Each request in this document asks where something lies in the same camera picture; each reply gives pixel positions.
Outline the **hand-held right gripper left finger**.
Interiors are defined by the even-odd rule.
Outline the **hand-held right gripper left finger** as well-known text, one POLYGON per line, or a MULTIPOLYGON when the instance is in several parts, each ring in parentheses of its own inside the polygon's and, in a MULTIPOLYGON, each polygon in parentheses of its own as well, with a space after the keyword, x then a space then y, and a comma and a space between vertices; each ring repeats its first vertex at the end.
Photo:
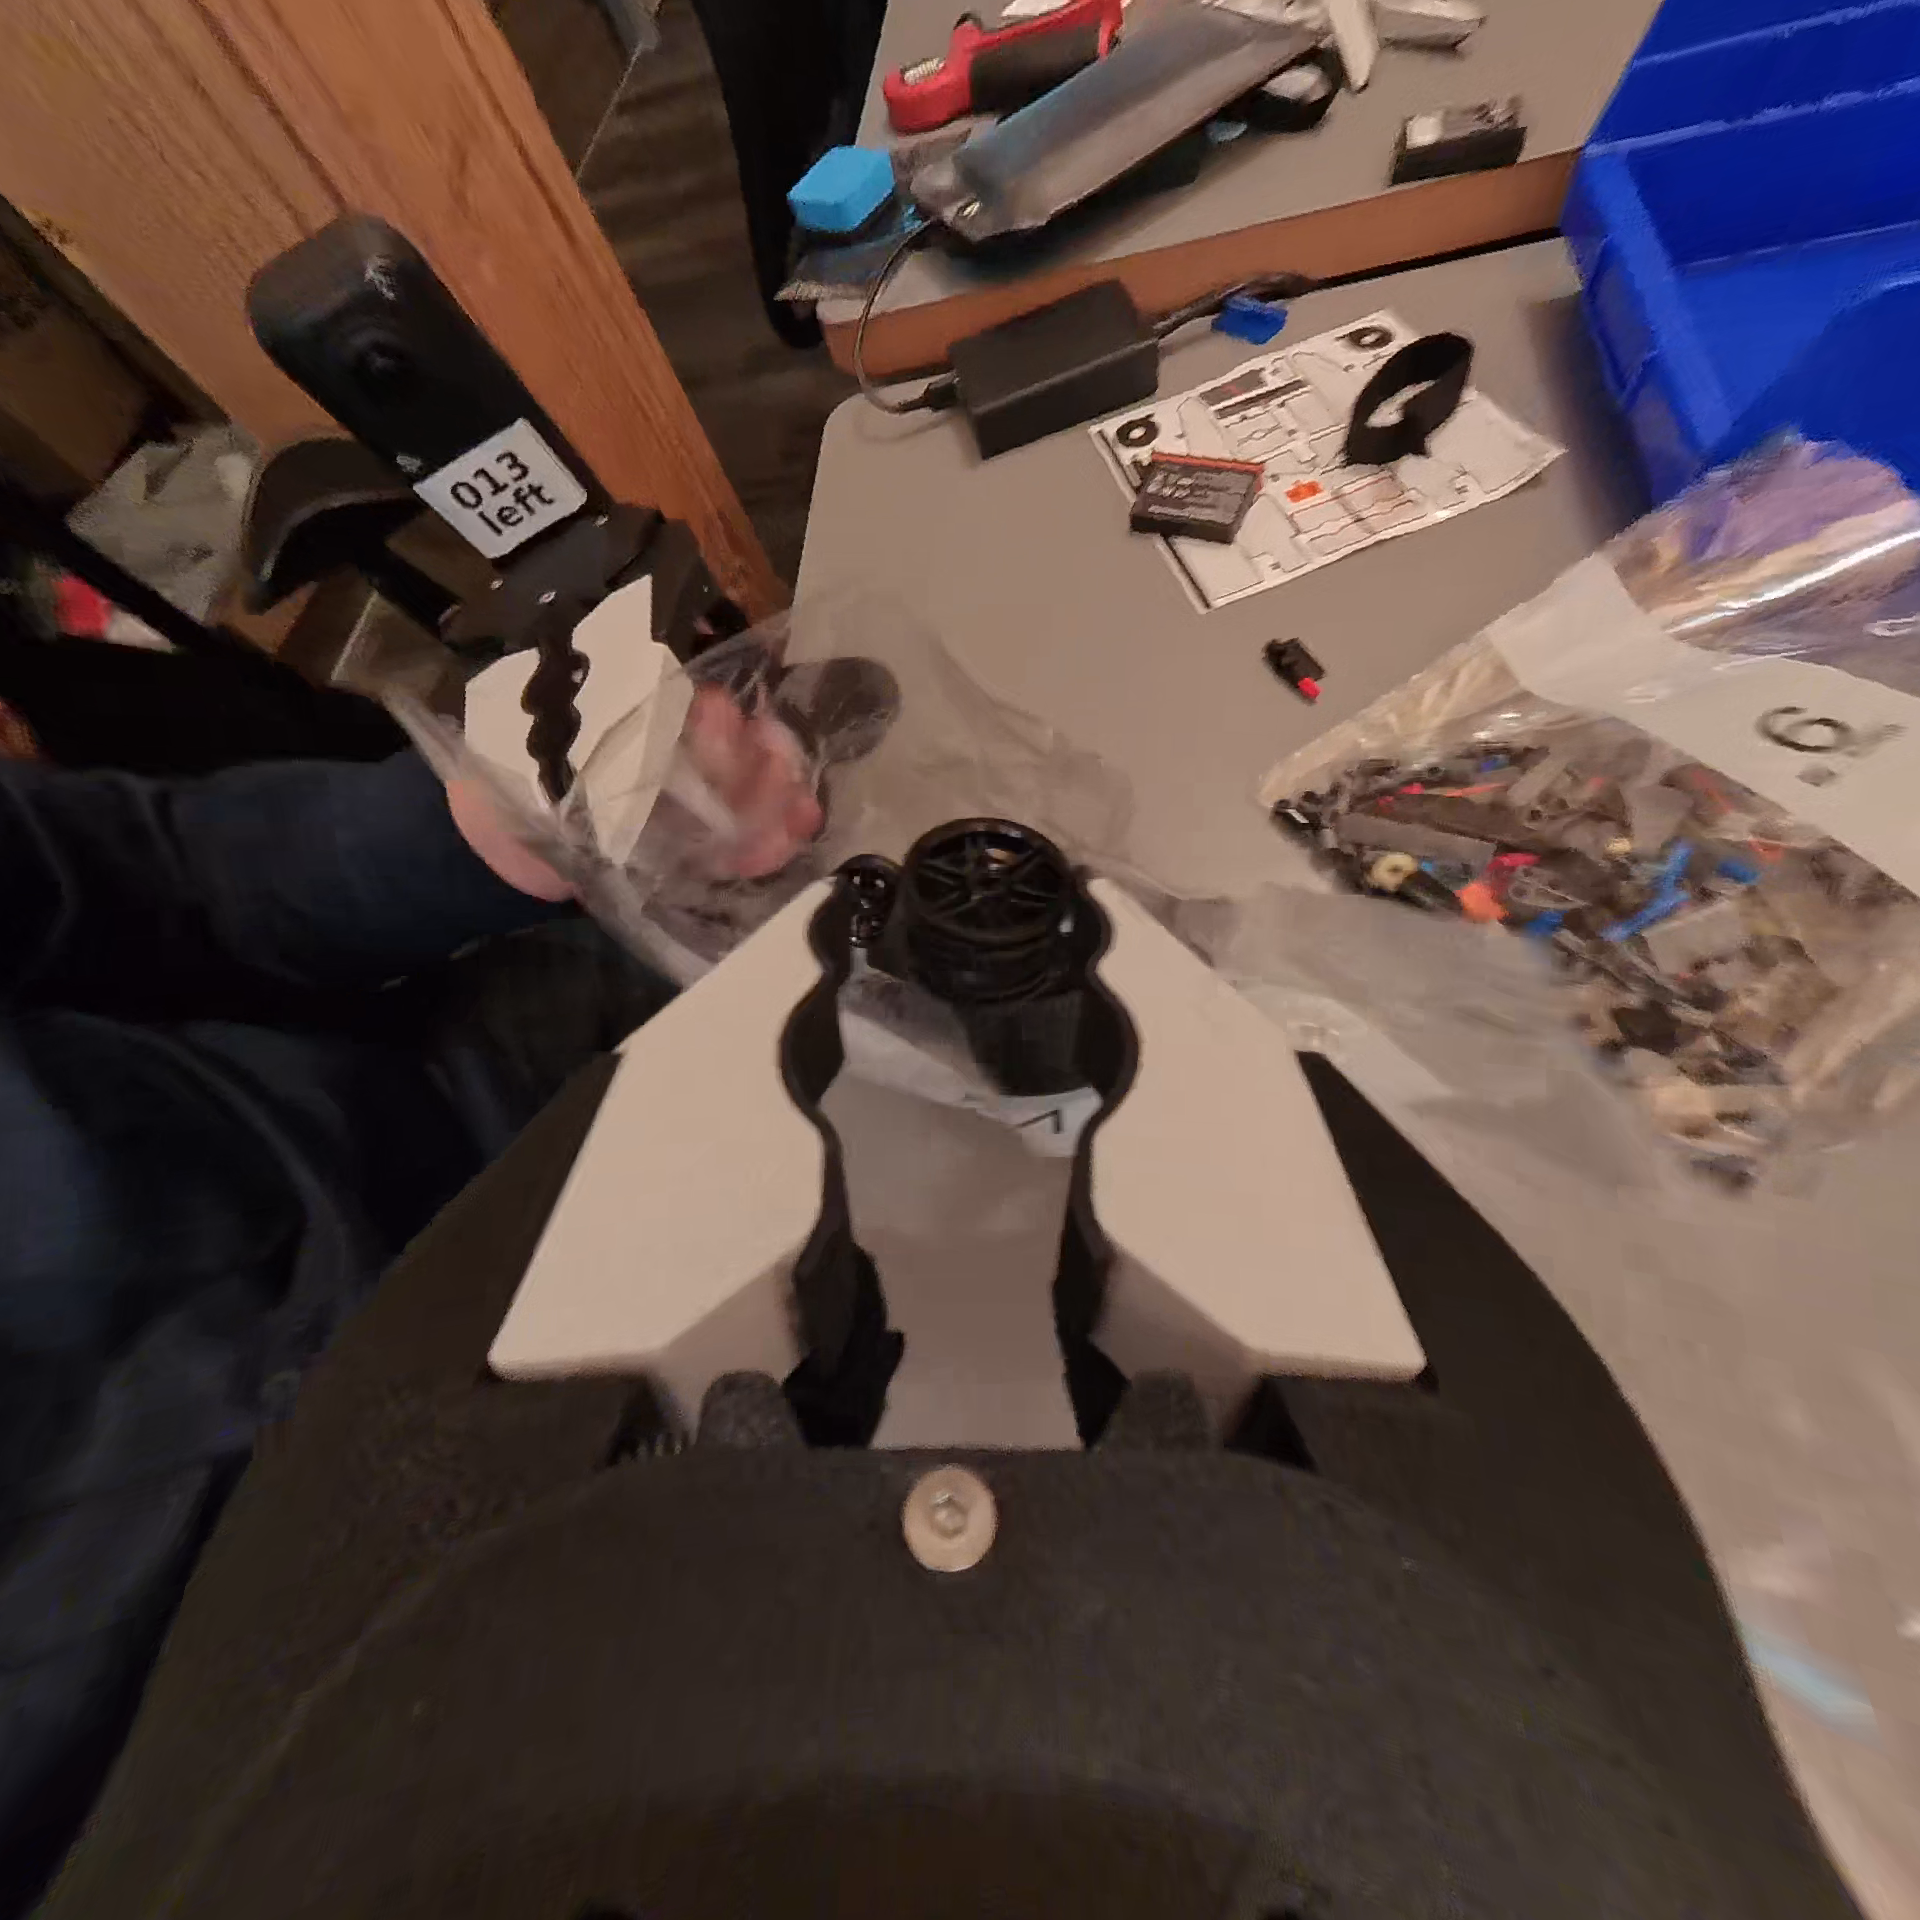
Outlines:
POLYGON ((690 1423, 772 1378, 813 1448, 864 1449, 906 1351, 824 1111, 840 994, 888 877, 802 888, 616 1052, 486 1353, 510 1384, 622 1377, 690 1423))

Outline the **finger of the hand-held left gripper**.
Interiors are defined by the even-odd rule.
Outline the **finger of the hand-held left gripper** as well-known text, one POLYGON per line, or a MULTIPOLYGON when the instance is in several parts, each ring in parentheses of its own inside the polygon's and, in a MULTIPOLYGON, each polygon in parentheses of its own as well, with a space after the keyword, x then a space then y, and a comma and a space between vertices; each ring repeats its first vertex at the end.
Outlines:
POLYGON ((657 637, 657 584, 617 587, 576 627, 585 677, 573 708, 581 732, 570 753, 570 812, 592 839, 596 863, 625 871, 666 803, 704 820, 704 776, 689 751, 696 685, 657 637))
POLYGON ((590 663, 571 623, 539 623, 530 644, 483 668, 464 693, 464 743, 542 803, 565 803, 585 720, 590 663))

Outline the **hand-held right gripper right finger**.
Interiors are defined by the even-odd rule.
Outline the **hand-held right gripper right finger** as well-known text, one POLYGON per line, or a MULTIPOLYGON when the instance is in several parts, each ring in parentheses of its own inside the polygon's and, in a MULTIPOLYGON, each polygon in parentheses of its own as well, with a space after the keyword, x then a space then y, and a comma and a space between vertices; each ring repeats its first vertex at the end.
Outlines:
POLYGON ((1264 1381, 1412 1385, 1425 1344, 1281 1025, 1116 880, 1084 883, 1053 1329, 1080 1440, 1178 1377, 1208 1428, 1264 1381))

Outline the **clear bag of black tyres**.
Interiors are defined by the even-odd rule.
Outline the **clear bag of black tyres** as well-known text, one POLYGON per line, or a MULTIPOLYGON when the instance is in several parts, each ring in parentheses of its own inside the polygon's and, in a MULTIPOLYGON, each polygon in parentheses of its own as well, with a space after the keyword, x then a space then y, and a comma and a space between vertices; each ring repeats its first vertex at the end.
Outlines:
MULTIPOLYGON (((483 668, 440 695, 389 685, 382 703, 440 776, 486 783, 542 848, 588 844, 570 799, 542 803, 466 748, 464 693, 483 668)), ((1148 905, 1170 908, 1170 897, 1122 860, 1134 825, 1126 777, 987 693, 899 601, 832 593, 723 637, 684 668, 696 689, 723 689, 795 738, 824 827, 780 873, 756 880, 670 863, 646 833, 633 863, 588 897, 588 915, 606 932, 682 988, 845 860, 901 860, 925 831, 957 819, 1036 827, 1075 869, 1125 880, 1148 905)))

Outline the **black lego wheel rim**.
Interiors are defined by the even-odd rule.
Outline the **black lego wheel rim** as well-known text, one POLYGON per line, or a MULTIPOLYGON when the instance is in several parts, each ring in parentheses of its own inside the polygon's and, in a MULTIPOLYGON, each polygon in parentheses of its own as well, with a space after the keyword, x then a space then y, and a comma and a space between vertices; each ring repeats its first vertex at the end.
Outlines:
POLYGON ((901 860, 852 855, 835 890, 851 905, 862 1013, 1003 1097, 1086 1083, 1092 900, 1041 831, 942 824, 901 860))

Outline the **white-labelled bag of dark parts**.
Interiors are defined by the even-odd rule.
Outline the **white-labelled bag of dark parts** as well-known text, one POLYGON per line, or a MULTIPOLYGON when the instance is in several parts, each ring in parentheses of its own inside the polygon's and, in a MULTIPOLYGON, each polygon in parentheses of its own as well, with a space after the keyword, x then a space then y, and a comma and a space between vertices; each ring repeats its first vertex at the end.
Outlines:
POLYGON ((1285 757, 1358 895, 1502 929, 1693 1169, 1915 1104, 1918 500, 1778 436, 1285 757))

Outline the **person's left forearm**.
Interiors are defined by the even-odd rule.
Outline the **person's left forearm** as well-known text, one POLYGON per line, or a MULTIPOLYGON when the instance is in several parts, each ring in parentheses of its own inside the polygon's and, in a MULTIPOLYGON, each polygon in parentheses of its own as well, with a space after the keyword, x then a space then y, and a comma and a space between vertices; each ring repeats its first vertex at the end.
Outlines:
POLYGON ((339 1001, 579 915, 413 751, 202 777, 9 759, 4 1016, 241 1020, 339 1001))

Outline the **person's left hand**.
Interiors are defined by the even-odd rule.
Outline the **person's left hand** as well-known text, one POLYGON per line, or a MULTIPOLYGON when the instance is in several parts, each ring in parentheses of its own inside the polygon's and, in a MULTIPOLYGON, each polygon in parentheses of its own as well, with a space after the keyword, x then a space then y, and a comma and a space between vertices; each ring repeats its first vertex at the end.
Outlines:
POLYGON ((696 689, 682 730, 660 715, 625 723, 590 755, 588 844, 538 844, 538 833, 486 784, 445 783, 448 816, 468 850, 516 895, 585 903, 652 833, 670 863, 720 880, 780 873, 825 824, 810 764, 766 711, 723 689, 696 689))

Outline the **blue foam block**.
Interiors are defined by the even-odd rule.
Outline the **blue foam block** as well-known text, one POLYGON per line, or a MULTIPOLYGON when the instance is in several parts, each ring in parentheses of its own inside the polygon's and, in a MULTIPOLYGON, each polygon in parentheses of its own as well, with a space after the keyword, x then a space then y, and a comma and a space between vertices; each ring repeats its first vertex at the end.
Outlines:
POLYGON ((888 149, 832 146, 787 193, 793 226, 810 242, 849 242, 896 208, 896 161, 888 149))

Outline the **black power adapter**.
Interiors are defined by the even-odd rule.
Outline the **black power adapter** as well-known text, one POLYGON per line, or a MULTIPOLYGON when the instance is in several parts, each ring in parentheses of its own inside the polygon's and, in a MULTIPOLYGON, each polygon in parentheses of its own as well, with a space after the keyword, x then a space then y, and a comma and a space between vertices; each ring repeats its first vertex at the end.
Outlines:
POLYGON ((1104 280, 955 340, 948 372, 990 461, 1157 399, 1162 343, 1134 295, 1104 280))

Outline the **person's legs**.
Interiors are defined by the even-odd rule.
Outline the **person's legs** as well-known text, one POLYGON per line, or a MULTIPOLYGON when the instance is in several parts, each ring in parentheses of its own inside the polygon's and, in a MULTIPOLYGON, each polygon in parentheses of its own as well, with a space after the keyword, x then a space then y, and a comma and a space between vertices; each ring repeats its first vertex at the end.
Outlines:
POLYGON ((27 1915, 259 1437, 400 1252, 674 986, 579 917, 4 1007, 3 1867, 27 1915))

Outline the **small black red box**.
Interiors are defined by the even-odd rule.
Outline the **small black red box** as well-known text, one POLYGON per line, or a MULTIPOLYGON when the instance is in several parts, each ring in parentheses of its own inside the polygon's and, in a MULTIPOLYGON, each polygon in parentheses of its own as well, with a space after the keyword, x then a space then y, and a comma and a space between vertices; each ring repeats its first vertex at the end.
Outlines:
POLYGON ((1129 532, 1232 544, 1264 489, 1264 464, 1162 452, 1141 464, 1129 532))

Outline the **dark grey pouch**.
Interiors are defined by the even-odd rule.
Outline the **dark grey pouch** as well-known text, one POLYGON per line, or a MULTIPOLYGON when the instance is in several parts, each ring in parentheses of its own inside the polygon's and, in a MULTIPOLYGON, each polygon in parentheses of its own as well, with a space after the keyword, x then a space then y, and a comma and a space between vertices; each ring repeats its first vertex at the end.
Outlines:
POLYGON ((1282 122, 1313 127, 1347 79, 1324 8, 1178 4, 1036 103, 913 161, 904 196, 954 242, 995 249, 1137 181, 1266 90, 1282 122))

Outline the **printed instruction sheet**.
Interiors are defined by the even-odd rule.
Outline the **printed instruction sheet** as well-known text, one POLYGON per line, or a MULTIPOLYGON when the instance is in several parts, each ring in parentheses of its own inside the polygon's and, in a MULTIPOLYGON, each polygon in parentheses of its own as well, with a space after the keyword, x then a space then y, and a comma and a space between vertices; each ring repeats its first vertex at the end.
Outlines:
POLYGON ((1212 612, 1540 477, 1561 449, 1482 395, 1473 364, 1469 338, 1377 312, 1278 340, 1089 434, 1126 496, 1162 452, 1264 464, 1232 544, 1155 538, 1189 600, 1212 612))

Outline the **blue storage bin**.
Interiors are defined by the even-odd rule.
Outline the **blue storage bin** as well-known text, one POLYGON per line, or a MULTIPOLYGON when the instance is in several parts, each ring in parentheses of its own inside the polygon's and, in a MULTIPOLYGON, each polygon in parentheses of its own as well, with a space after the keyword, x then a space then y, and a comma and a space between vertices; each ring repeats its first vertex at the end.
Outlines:
POLYGON ((1915 488, 1915 2, 1661 4, 1561 234, 1652 500, 1784 433, 1915 488))

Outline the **wooden post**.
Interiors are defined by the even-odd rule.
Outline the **wooden post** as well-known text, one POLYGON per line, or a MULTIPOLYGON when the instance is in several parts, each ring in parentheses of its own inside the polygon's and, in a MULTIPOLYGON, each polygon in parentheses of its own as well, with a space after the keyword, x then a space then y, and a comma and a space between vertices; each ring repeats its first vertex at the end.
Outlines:
POLYGON ((257 345, 254 275, 347 211, 398 226, 622 500, 752 615, 789 589, 477 2, 4 2, 3 188, 262 449, 329 431, 257 345))

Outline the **red-handled tool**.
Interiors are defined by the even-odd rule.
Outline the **red-handled tool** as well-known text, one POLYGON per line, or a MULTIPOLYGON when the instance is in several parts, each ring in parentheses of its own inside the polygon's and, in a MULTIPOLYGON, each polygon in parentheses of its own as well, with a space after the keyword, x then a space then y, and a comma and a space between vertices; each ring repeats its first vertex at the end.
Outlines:
POLYGON ((1036 103, 1113 50, 1125 9, 1125 2, 1059 2, 962 15, 939 52, 884 76, 890 130, 924 136, 1036 103))

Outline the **white plastic bracket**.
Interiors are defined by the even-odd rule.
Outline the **white plastic bracket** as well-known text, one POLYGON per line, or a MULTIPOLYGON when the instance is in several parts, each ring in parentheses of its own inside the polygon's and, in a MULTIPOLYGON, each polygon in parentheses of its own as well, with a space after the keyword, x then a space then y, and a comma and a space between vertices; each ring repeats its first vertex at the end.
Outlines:
POLYGON ((1336 83, 1348 92, 1369 88, 1384 50, 1457 55, 1486 20, 1486 4, 1475 2, 1216 2, 1216 8, 1293 33, 1314 52, 1330 52, 1336 83))

